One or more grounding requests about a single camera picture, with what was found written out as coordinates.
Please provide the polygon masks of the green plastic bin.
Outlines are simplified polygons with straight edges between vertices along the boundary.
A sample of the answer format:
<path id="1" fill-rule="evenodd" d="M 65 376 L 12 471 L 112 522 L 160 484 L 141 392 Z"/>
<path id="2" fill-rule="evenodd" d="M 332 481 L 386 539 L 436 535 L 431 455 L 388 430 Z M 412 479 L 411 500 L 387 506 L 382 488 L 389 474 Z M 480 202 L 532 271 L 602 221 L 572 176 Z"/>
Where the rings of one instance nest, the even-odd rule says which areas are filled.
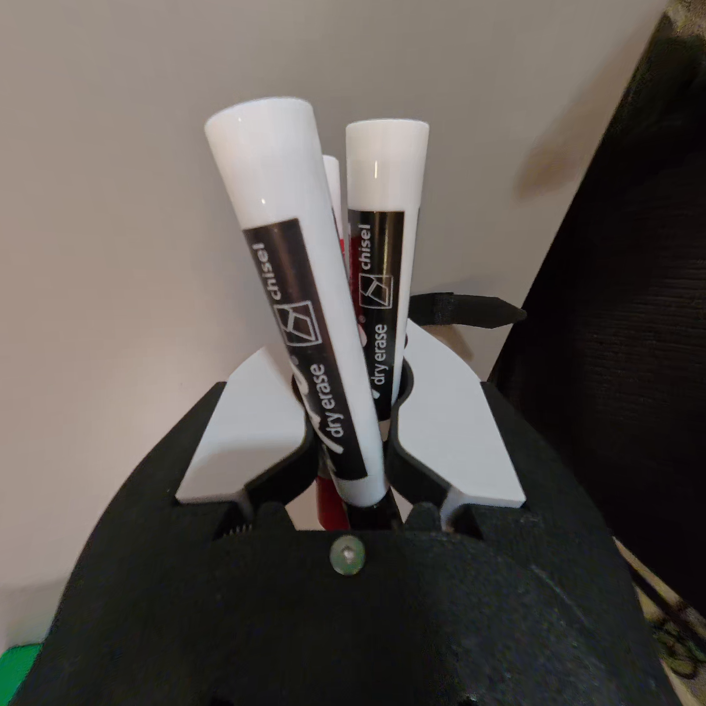
<path id="1" fill-rule="evenodd" d="M 1 705 L 8 705 L 26 679 L 42 643 L 18 645 L 1 655 Z"/>

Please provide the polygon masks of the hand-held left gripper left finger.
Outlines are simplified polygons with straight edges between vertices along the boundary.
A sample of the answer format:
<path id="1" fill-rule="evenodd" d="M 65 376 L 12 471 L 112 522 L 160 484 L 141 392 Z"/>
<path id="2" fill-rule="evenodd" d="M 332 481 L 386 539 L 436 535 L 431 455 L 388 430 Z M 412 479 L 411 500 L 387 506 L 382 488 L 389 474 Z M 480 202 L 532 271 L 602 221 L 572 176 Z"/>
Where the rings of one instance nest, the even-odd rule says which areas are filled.
<path id="1" fill-rule="evenodd" d="M 266 348 L 228 378 L 176 492 L 182 504 L 283 505 L 315 481 L 318 443 Z"/>

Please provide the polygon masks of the red dry erase marker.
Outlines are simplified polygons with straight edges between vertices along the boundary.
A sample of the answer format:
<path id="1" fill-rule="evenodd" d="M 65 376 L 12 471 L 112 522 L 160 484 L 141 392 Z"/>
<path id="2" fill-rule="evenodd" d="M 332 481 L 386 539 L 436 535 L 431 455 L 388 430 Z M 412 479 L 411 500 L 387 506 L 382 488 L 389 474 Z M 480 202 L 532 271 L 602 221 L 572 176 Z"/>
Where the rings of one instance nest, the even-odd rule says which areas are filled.
<path id="1" fill-rule="evenodd" d="M 344 267 L 348 272 L 349 265 L 342 222 L 340 164 L 338 160 L 331 155 L 324 154 L 322 158 L 331 196 L 332 211 L 335 217 L 340 250 Z M 325 446 L 320 446 L 319 448 L 319 466 L 315 492 L 317 516 L 322 528 L 327 531 L 348 529 L 349 522 L 345 506 L 335 488 L 332 479 L 332 464 Z"/>

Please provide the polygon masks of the black dry erase marker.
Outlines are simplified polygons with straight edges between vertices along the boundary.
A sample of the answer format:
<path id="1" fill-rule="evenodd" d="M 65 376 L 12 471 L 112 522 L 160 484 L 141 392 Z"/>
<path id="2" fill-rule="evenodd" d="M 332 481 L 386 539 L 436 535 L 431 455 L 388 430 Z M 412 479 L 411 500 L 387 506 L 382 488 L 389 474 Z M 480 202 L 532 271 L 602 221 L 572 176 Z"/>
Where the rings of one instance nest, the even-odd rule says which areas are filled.
<path id="1" fill-rule="evenodd" d="M 205 132 L 287 349 L 352 530 L 393 530 L 400 513 L 340 251 L 313 107 L 246 101 Z"/>
<path id="2" fill-rule="evenodd" d="M 400 393 L 428 135 L 411 119 L 346 128 L 349 281 L 381 424 Z"/>

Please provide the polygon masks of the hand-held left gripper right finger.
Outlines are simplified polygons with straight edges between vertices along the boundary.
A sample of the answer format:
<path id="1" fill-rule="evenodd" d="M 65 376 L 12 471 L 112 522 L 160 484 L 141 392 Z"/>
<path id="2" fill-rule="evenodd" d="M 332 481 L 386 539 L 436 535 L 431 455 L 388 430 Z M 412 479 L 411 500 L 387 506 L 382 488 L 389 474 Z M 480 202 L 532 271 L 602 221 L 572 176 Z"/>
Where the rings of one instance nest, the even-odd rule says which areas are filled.
<path id="1" fill-rule="evenodd" d="M 521 507 L 525 493 L 481 380 L 444 343 L 407 325 L 387 475 L 411 504 Z"/>

